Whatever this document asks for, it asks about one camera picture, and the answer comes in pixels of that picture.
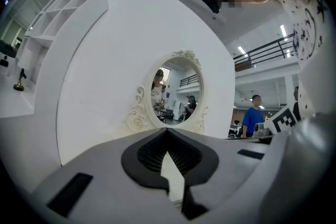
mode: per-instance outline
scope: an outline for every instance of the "ceiling light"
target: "ceiling light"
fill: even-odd
[[[287,37],[287,34],[286,34],[286,30],[285,30],[284,25],[281,25],[281,26],[280,26],[280,29],[281,29],[281,31],[282,31],[282,35],[283,35],[283,37]]]
[[[244,56],[247,57],[246,52],[244,51],[244,49],[243,49],[241,46],[238,47],[238,50],[240,50],[240,52],[241,52],[242,54],[245,54]]]

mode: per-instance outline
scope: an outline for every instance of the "mirror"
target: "mirror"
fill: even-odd
[[[201,96],[201,85],[193,63],[174,57],[157,70],[151,89],[155,116],[163,123],[177,125],[194,113]]]

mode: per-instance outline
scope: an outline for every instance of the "blue t-shirt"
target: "blue t-shirt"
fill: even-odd
[[[249,108],[245,113],[242,125],[247,125],[247,134],[253,134],[254,126],[259,122],[264,122],[262,112],[254,108]]]

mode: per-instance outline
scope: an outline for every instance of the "ornate white mirror frame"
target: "ornate white mirror frame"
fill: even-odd
[[[177,125],[168,125],[161,122],[155,115],[152,103],[151,103],[151,87],[153,83],[153,78],[158,69],[164,65],[167,61],[173,58],[185,58],[187,59],[192,67],[194,68],[200,88],[200,97],[197,107],[190,118]],[[126,119],[126,126],[128,127],[128,132],[137,133],[155,128],[162,127],[173,127],[178,129],[189,130],[195,133],[203,134],[205,129],[205,115],[206,115],[206,102],[207,102],[207,86],[205,83],[204,75],[202,73],[201,64],[199,60],[195,57],[195,53],[192,50],[187,51],[177,51],[174,52],[160,61],[158,61],[151,72],[148,74],[145,85],[138,87],[138,94],[136,95],[137,104],[133,107],[132,111],[128,114]]]

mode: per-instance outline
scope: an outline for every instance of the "black railing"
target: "black railing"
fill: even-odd
[[[242,71],[253,68],[258,63],[275,58],[287,58],[287,54],[289,54],[291,57],[294,56],[292,46],[293,36],[294,34],[291,34],[287,37],[279,38],[261,47],[250,50],[244,55],[239,55],[233,58],[235,61],[235,70]]]
[[[189,85],[191,83],[197,83],[197,82],[198,82],[198,76],[195,74],[188,78],[182,79],[180,83],[180,87]]]

